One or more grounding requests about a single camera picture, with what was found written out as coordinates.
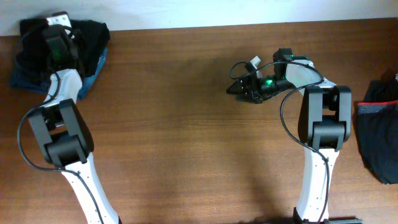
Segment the black shorts garment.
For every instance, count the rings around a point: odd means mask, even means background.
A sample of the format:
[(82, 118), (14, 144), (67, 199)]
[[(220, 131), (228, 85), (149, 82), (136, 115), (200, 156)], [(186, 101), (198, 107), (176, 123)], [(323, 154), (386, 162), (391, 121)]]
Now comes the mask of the black shorts garment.
[[(83, 73), (84, 79), (92, 77), (100, 57), (106, 55), (109, 29), (105, 23), (91, 20), (72, 20), (71, 25), (78, 35), (75, 41), (78, 46), (78, 71)], [(50, 58), (52, 52), (43, 37), (47, 27), (45, 19), (24, 19), (20, 22), (22, 51), (16, 55), (11, 85), (40, 89), (49, 84), (49, 72), (55, 68), (55, 62)]]

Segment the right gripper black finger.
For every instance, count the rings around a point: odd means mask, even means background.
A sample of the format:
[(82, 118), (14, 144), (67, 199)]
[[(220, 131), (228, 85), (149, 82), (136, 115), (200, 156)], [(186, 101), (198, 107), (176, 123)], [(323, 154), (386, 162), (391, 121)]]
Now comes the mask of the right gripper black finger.
[(262, 98), (253, 95), (237, 95), (236, 100), (245, 103), (261, 104), (263, 102)]
[(226, 93), (229, 95), (245, 95), (246, 94), (247, 81), (237, 79), (234, 83), (226, 89)]

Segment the blue denim jeans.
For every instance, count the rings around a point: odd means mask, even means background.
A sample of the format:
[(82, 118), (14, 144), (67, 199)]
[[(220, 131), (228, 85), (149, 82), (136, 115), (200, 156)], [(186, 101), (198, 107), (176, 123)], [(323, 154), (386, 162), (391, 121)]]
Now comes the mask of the blue denim jeans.
[[(83, 80), (82, 88), (78, 92), (77, 96), (78, 100), (83, 100), (85, 96), (88, 94), (90, 88), (94, 85), (95, 80), (97, 79), (101, 69), (103, 68), (106, 62), (107, 54), (108, 54), (108, 48), (105, 47), (99, 57), (95, 73), (92, 76), (86, 77)], [(24, 77), (21, 72), (17, 72), (16, 70), (12, 72), (12, 75), (10, 76), (9, 79), (9, 86), (12, 88), (27, 90), (40, 94), (47, 94), (50, 84), (51, 81), (49, 78), (44, 79), (44, 81), (39, 81), (39, 83), (34, 83), (32, 80), (29, 81), (27, 77)]]

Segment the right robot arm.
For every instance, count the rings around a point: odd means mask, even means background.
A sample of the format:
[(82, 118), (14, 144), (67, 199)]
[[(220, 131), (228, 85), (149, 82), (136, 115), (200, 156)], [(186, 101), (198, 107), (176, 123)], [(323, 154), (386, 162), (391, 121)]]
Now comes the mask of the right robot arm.
[(238, 101), (261, 104), (283, 92), (302, 95), (298, 135), (287, 134), (304, 148), (302, 189), (293, 215), (275, 218), (273, 223), (332, 224), (362, 223), (356, 217), (332, 218), (328, 211), (330, 185), (335, 162), (351, 135), (352, 93), (319, 72), (310, 57), (279, 48), (270, 63), (273, 75), (264, 76), (259, 57), (243, 62), (246, 73), (230, 75), (234, 81), (227, 94)]

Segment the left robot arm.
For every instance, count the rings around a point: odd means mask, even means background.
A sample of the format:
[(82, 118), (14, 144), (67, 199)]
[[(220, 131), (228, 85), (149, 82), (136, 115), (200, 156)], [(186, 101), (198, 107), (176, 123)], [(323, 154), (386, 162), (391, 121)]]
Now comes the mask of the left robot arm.
[(49, 172), (62, 174), (70, 184), (87, 223), (120, 223), (96, 173), (94, 142), (76, 100), (85, 69), (79, 58), (79, 31), (50, 25), (42, 32), (51, 86), (45, 101), (25, 116)]

